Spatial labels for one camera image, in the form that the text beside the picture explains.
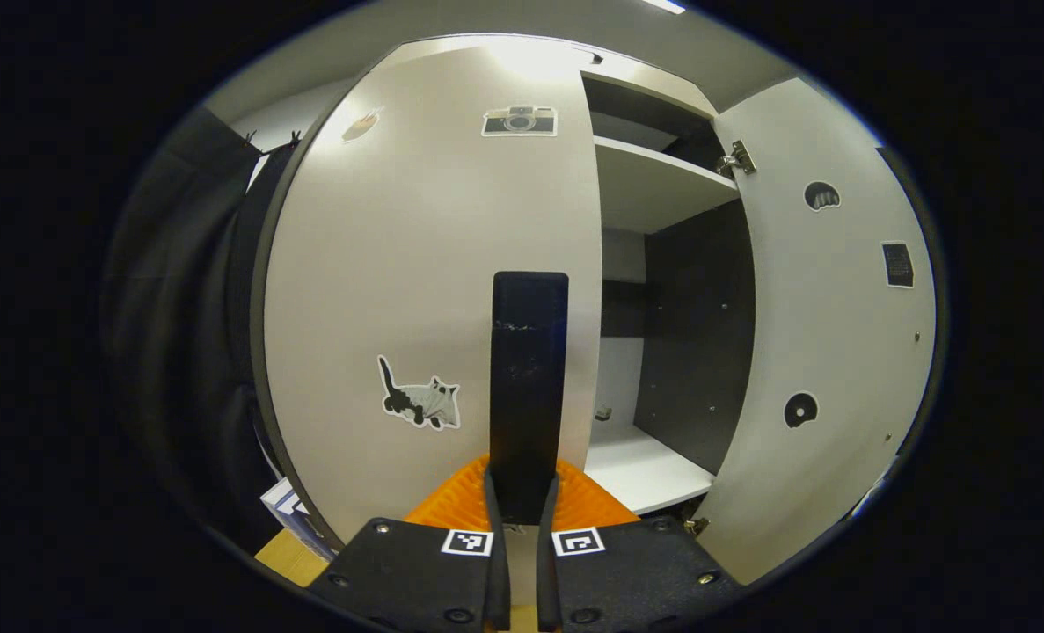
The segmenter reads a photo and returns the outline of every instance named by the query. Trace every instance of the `ceiling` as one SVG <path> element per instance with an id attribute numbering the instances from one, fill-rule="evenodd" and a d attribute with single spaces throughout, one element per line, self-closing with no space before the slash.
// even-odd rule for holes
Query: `ceiling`
<path id="1" fill-rule="evenodd" d="M 610 48 L 692 80 L 718 112 L 799 75 L 785 60 L 693 8 L 674 16 L 641 0 L 376 0 L 269 52 L 205 106 L 224 121 L 241 119 L 357 75 L 401 42 L 455 32 L 561 37 Z"/>

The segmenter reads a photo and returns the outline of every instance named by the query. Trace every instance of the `open cabinet door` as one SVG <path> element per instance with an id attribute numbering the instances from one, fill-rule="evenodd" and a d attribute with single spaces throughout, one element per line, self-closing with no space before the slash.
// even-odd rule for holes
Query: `open cabinet door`
<path id="1" fill-rule="evenodd" d="M 254 335 L 265 417 L 341 541 L 372 517 L 404 517 L 489 450 L 502 269 L 569 278 L 559 458 L 584 466 L 600 308 L 589 104 L 572 64 L 518 51 L 377 67 L 311 132 L 284 185 Z M 509 130 L 511 106 L 555 123 Z"/>
<path id="2" fill-rule="evenodd" d="M 699 541 L 751 584 L 851 512 L 892 465 L 926 388 L 935 294 L 911 206 L 846 109 L 792 79 L 714 127 L 723 147 L 742 141 L 757 167 L 734 168 L 756 329 Z"/>

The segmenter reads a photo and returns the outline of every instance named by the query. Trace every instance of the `ceiling light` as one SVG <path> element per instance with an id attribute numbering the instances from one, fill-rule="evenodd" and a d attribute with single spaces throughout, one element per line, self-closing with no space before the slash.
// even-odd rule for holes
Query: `ceiling light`
<path id="1" fill-rule="evenodd" d="M 686 7 L 680 7 L 678 4 L 670 3 L 670 0 L 643 0 L 643 3 L 655 4 L 656 7 L 665 8 L 675 16 L 686 10 Z"/>

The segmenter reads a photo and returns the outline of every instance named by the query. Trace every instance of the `orange gripper pad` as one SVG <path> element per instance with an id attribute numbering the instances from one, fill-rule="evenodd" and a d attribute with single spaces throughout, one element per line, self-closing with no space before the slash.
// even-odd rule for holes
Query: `orange gripper pad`
<path id="1" fill-rule="evenodd" d="M 448 530 L 490 532 L 487 499 L 482 482 L 490 455 L 482 455 L 462 466 L 435 492 L 430 494 L 405 521 L 430 524 Z M 553 512 L 553 532 L 602 528 L 639 520 L 593 478 L 565 461 L 556 461 L 561 488 Z"/>

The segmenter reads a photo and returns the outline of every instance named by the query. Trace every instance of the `black curtain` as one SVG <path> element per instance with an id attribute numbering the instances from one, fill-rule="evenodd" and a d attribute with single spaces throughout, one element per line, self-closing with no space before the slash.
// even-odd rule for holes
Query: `black curtain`
<path id="1" fill-rule="evenodd" d="M 120 417 L 172 493 L 248 553 L 280 525 L 248 352 L 248 294 L 280 147 L 247 195 L 260 150 L 207 109 L 143 170 L 103 276 L 103 348 Z"/>

